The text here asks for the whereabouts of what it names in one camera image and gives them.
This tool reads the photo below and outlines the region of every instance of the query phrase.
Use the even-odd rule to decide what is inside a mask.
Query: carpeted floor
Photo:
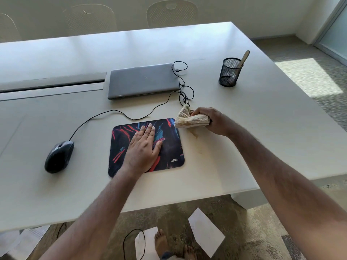
[[[296,37],[257,40],[255,43],[347,130],[347,67]],[[347,181],[329,184],[323,190],[347,210]],[[126,234],[135,228],[148,229],[155,226],[167,233],[173,252],[180,255],[184,244],[192,244],[197,250],[198,259],[209,259],[194,240],[188,223],[188,217],[197,207],[226,236],[213,259],[304,259],[270,205],[246,211],[230,195],[122,213],[103,259],[123,259],[122,243]],[[52,225],[49,228],[29,260],[38,259],[56,240],[60,226]],[[128,260],[136,259],[136,235],[134,232],[126,241]]]

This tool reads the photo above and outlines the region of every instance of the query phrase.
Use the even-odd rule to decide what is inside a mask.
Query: forearm
[[[241,126],[235,124],[229,138],[305,256],[308,259],[344,257],[341,250],[346,253],[343,244],[347,242],[347,213]]]
[[[99,259],[136,179],[121,169],[41,260]]]

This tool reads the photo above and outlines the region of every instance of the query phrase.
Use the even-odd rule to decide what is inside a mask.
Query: hand
[[[155,127],[150,123],[145,131],[145,126],[141,127],[139,132],[133,136],[121,170],[131,174],[136,179],[148,171],[157,159],[161,149],[162,141],[158,141],[152,150],[155,135]]]
[[[206,128],[215,134],[230,137],[233,131],[238,127],[235,121],[214,108],[198,107],[193,111],[191,116],[200,113],[210,117],[210,124],[206,126]]]

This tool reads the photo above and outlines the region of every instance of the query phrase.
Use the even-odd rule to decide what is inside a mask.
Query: person's right arm
[[[347,213],[246,129],[213,108],[207,128],[233,141],[281,223],[307,260],[347,258]]]

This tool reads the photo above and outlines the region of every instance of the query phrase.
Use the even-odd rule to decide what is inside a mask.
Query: mouse pad
[[[181,139],[178,130],[174,126],[174,118],[120,125],[112,130],[109,161],[110,177],[113,177],[122,166],[125,153],[135,132],[140,131],[141,126],[147,128],[149,123],[155,126],[153,147],[159,140],[163,141],[163,145],[158,158],[148,171],[176,168],[184,164]]]

